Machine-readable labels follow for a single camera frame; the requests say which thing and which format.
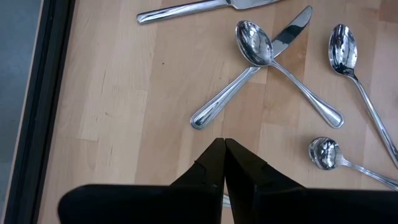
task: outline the knife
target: knife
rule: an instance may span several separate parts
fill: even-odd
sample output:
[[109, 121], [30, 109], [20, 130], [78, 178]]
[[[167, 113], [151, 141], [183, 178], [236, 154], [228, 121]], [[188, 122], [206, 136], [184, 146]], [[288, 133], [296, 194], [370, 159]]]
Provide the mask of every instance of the knife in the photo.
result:
[[235, 9], [249, 9], [252, 7], [263, 6], [280, 0], [206, 0], [180, 6], [172, 6], [137, 15], [137, 22], [145, 24], [149, 22], [161, 21], [178, 16], [185, 16], [196, 12], [203, 12], [221, 7], [233, 6]]
[[[293, 40], [304, 30], [310, 22], [312, 7], [307, 6], [280, 34], [272, 44], [274, 46], [274, 57], [282, 53]], [[260, 67], [247, 68], [238, 78], [231, 82], [224, 90], [219, 92], [213, 99], [200, 108], [192, 117], [191, 125], [195, 129], [205, 128], [232, 99], [239, 89], [258, 71]]]

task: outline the wooden table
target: wooden table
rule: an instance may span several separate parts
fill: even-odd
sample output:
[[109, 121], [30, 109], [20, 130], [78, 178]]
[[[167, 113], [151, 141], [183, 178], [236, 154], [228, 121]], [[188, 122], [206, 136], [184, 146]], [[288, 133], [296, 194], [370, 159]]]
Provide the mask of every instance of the wooden table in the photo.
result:
[[[357, 76], [398, 144], [398, 1], [284, 0], [136, 22], [140, 12], [185, 2], [76, 2], [39, 223], [57, 223], [60, 197], [79, 185], [170, 184], [216, 137], [234, 138], [306, 187], [386, 190], [349, 168], [317, 169], [308, 145], [318, 136], [337, 140], [348, 160], [398, 179], [358, 91], [327, 54], [332, 28], [349, 26]], [[340, 110], [344, 126], [330, 128], [283, 74], [262, 68], [206, 129], [193, 129], [191, 115], [249, 65], [235, 43], [238, 21], [275, 36], [309, 4], [309, 26], [277, 60]], [[232, 223], [225, 212], [223, 222]]]

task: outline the cutlery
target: cutlery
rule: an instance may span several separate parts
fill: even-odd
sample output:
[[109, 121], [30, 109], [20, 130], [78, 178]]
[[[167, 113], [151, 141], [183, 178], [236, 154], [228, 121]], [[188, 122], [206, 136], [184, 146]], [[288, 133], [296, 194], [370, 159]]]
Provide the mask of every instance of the cutlery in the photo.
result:
[[[310, 22], [312, 7], [307, 6], [280, 34], [272, 41], [274, 56], [282, 53]], [[258, 71], [260, 67], [249, 67], [213, 99], [200, 108], [191, 118], [195, 129], [205, 128], [232, 99], [239, 89]]]
[[339, 166], [348, 166], [354, 168], [376, 180], [382, 182], [386, 186], [398, 191], [398, 180], [393, 180], [373, 171], [367, 170], [359, 165], [347, 161], [343, 157], [337, 142], [330, 138], [320, 137], [313, 140], [308, 147], [312, 162], [321, 170], [332, 170]]
[[209, 11], [221, 7], [233, 6], [235, 9], [249, 9], [252, 7], [263, 6], [280, 0], [207, 0], [199, 1], [180, 6], [172, 6], [137, 15], [139, 24], [161, 21], [178, 16], [186, 16], [196, 12]]
[[356, 59], [358, 56], [358, 51], [356, 48], [356, 42], [353, 33], [349, 28], [343, 24], [337, 25], [330, 36], [329, 41], [329, 61], [331, 67], [340, 75], [350, 78], [354, 81], [356, 87], [361, 93], [363, 100], [365, 101], [368, 111], [377, 127], [380, 137], [388, 149], [394, 164], [398, 167], [398, 151], [387, 129], [384, 127], [379, 115], [376, 112], [368, 94], [366, 94], [361, 82], [355, 76], [354, 67]]
[[255, 23], [241, 21], [236, 26], [236, 39], [244, 57], [258, 67], [273, 66], [284, 73], [307, 97], [322, 118], [332, 127], [339, 128], [344, 123], [343, 115], [312, 93], [286, 68], [274, 59], [272, 43], [267, 34]]

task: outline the spoon handle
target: spoon handle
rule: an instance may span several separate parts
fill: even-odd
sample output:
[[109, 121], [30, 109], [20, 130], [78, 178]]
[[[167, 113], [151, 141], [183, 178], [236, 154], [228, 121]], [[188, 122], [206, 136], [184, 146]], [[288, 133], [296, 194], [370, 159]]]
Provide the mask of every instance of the spoon handle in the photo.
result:
[[359, 165], [353, 164], [350, 161], [347, 161], [345, 159], [342, 160], [341, 162], [342, 165], [344, 166], [348, 166], [351, 168], [354, 168], [370, 177], [375, 178], [376, 180], [382, 182], [383, 184], [385, 184], [386, 186], [390, 187], [391, 189], [394, 189], [395, 191], [398, 191], [398, 180], [394, 180], [388, 177], [384, 177], [383, 175], [380, 175], [378, 173], [375, 173], [373, 171], [367, 170]]
[[238, 78], [219, 92], [207, 104], [202, 106], [192, 117], [191, 125], [195, 129], [205, 128], [232, 99], [239, 89], [260, 69], [260, 67], [247, 68]]
[[386, 127], [384, 127], [383, 123], [381, 122], [381, 119], [377, 114], [376, 109], [374, 108], [371, 102], [371, 99], [368, 97], [368, 94], [366, 94], [365, 89], [363, 88], [361, 82], [356, 78], [356, 76], [350, 78], [354, 81], [356, 87], [358, 87], [358, 90], [361, 93], [366, 106], [368, 107], [369, 113], [371, 114], [374, 124], [377, 127], [377, 131], [379, 131], [380, 137], [383, 140], [383, 143], [386, 146], [388, 152], [390, 153], [390, 156], [394, 161], [394, 164], [398, 167], [398, 150], [395, 147], [394, 143], [392, 142], [392, 139], [388, 134]]
[[334, 109], [334, 107], [330, 106], [317, 95], [312, 93], [311, 90], [300, 82], [300, 80], [298, 80], [286, 68], [279, 65], [275, 60], [271, 62], [271, 65], [283, 72], [287, 78], [289, 78], [302, 91], [313, 107], [332, 128], [340, 128], [343, 125], [344, 117], [338, 110]]

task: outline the silver spoon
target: silver spoon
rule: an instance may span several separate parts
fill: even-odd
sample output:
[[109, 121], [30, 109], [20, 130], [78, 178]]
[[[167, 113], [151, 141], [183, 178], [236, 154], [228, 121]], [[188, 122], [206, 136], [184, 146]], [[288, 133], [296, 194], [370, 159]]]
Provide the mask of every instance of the silver spoon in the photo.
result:
[[367, 170], [359, 165], [347, 161], [343, 157], [337, 142], [330, 138], [320, 137], [313, 140], [308, 147], [312, 162], [321, 170], [332, 170], [339, 166], [348, 166], [354, 168], [376, 180], [382, 182], [386, 186], [398, 191], [398, 180], [393, 180], [373, 171]]
[[[282, 53], [294, 39], [300, 35], [312, 17], [312, 7], [307, 6], [292, 22], [290, 22], [281, 33], [275, 36], [272, 44], [274, 45], [274, 56]], [[260, 67], [250, 66], [242, 74], [235, 78], [228, 86], [221, 90], [210, 101], [203, 105], [192, 117], [191, 125], [195, 129], [207, 127], [218, 113], [227, 105], [232, 97], [241, 87], [251, 78]]]
[[236, 41], [244, 57], [253, 65], [257, 67], [271, 65], [283, 72], [302, 91], [332, 128], [340, 128], [343, 125], [344, 117], [338, 110], [312, 93], [294, 75], [274, 60], [272, 42], [257, 24], [250, 21], [239, 22], [236, 26]]
[[374, 124], [379, 131], [380, 137], [383, 140], [384, 145], [388, 149], [394, 164], [398, 167], [398, 151], [395, 147], [394, 143], [379, 115], [376, 112], [376, 109], [373, 107], [371, 100], [365, 92], [362, 84], [359, 82], [358, 78], [356, 78], [354, 73], [354, 67], [356, 63], [356, 59], [358, 56], [356, 42], [354, 39], [354, 35], [351, 33], [348, 27], [343, 24], [337, 25], [330, 36], [329, 41], [329, 61], [331, 67], [340, 75], [344, 75], [345, 77], [350, 78], [354, 81], [356, 87], [361, 93], [366, 106], [368, 107], [369, 113], [372, 116]]

